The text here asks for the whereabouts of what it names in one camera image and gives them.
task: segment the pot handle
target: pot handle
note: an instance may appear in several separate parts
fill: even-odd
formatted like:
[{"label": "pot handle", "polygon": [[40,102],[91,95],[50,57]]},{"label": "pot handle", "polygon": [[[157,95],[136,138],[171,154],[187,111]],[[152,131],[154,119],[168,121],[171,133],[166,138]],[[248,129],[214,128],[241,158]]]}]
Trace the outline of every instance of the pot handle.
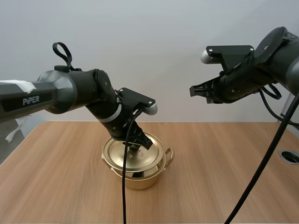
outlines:
[{"label": "pot handle", "polygon": [[164,170],[166,170],[166,169],[169,167],[169,165],[172,163],[172,161],[174,160],[174,157],[175,157],[175,154],[174,154],[174,151],[172,150],[172,148],[168,148],[168,149],[165,151],[165,154],[168,154],[168,153],[170,153],[170,158],[169,158],[168,161],[166,161],[166,165],[165,165]]}]

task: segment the pot lid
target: pot lid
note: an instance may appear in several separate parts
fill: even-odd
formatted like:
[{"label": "pot lid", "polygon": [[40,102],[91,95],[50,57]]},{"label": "pot lid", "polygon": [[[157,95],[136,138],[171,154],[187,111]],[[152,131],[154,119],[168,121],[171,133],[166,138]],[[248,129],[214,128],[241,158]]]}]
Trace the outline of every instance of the pot lid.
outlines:
[{"label": "pot lid", "polygon": [[[164,149],[160,140],[147,132],[145,135],[153,142],[147,150],[140,146],[138,151],[128,148],[126,172],[142,172],[156,166],[163,158]],[[114,169],[122,171],[125,145],[121,141],[109,139],[104,146],[103,159]]]}]

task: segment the white tape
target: white tape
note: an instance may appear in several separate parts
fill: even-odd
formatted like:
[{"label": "white tape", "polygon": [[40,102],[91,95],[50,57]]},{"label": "white tape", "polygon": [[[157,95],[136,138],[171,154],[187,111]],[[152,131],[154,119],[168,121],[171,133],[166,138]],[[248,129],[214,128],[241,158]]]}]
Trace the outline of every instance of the white tape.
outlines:
[{"label": "white tape", "polygon": [[19,131],[21,129],[21,127],[24,126],[27,118],[28,118],[28,116],[22,117],[22,118],[17,118],[16,120],[18,121],[19,126],[16,129],[14,129],[11,133],[9,133],[8,136],[6,136],[5,140],[7,140],[8,142],[11,142],[13,140],[16,132]]},{"label": "white tape", "polygon": [[13,83],[19,86],[19,88],[26,93],[31,93],[32,90],[36,90],[36,87],[31,83],[27,81],[21,81],[21,80],[0,80],[0,83]]}]

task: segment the piper logo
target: piper logo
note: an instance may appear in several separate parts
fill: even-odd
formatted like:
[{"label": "piper logo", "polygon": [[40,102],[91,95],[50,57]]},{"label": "piper logo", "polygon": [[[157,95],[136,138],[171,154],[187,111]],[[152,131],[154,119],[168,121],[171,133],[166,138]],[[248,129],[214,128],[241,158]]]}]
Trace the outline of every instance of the piper logo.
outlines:
[{"label": "piper logo", "polygon": [[38,102],[39,102],[39,96],[24,98],[23,106],[38,103]]}]

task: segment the black strap loop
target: black strap loop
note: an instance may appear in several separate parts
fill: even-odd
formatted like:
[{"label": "black strap loop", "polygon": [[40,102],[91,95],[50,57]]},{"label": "black strap loop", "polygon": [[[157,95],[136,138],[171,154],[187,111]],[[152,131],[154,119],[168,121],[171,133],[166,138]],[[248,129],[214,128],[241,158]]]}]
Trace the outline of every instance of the black strap loop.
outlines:
[{"label": "black strap loop", "polygon": [[[65,51],[66,55],[62,54],[58,50],[58,48],[57,48],[58,45],[62,47],[62,49]],[[69,67],[69,69],[71,71],[82,71],[81,69],[74,69],[73,66],[71,65],[71,61],[72,61],[71,53],[70,53],[69,49],[67,48],[67,46],[64,43],[56,42],[56,43],[53,44],[52,47],[53,47],[53,51],[55,52],[55,54],[58,55],[59,57],[61,57],[62,59],[64,59],[64,61],[66,62],[67,67]]]},{"label": "black strap loop", "polygon": [[275,86],[273,86],[272,84],[269,84],[268,86],[273,90],[274,93],[270,92],[265,87],[262,87],[262,90],[266,94],[268,94],[269,96],[271,96],[272,98],[274,98],[274,99],[280,99],[281,98],[281,94],[280,94],[279,90]]}]

